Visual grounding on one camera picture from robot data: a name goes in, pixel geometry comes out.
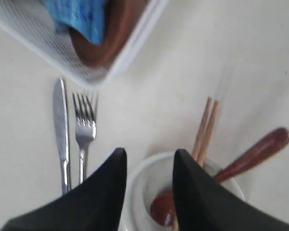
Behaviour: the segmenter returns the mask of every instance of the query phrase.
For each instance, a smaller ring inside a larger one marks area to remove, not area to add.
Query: fork tines
[[[73,94],[73,102],[75,108],[75,115],[78,122],[82,122],[83,125],[91,125],[95,122],[94,112],[91,106],[91,102],[87,96],[77,93],[77,101],[75,94]]]

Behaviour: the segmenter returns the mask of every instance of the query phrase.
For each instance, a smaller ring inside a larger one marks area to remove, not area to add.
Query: spoon handle
[[[278,153],[288,143],[289,131],[286,128],[277,128],[264,136],[228,167],[217,173],[214,179],[217,182],[223,182],[242,174]]]

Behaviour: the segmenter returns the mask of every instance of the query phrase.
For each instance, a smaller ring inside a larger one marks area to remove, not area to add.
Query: fork
[[[93,111],[87,95],[73,94],[76,115],[76,142],[79,146],[79,183],[87,178],[89,145],[96,136],[96,112]]]

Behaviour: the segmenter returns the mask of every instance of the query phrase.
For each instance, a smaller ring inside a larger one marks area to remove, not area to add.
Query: white mesh basket
[[[122,51],[99,68],[82,64],[69,35],[58,35],[42,0],[0,0],[0,27],[86,88],[99,87],[125,71],[154,28],[169,0],[149,0]]]

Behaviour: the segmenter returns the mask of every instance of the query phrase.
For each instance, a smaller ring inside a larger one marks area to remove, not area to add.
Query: spoon
[[[286,128],[277,128],[255,145],[249,148],[238,159],[214,176],[218,182],[224,182],[238,176],[266,159],[281,151],[289,143],[289,131]],[[175,207],[172,191],[163,192],[157,196],[150,206],[150,214],[161,226],[171,226],[175,217]]]

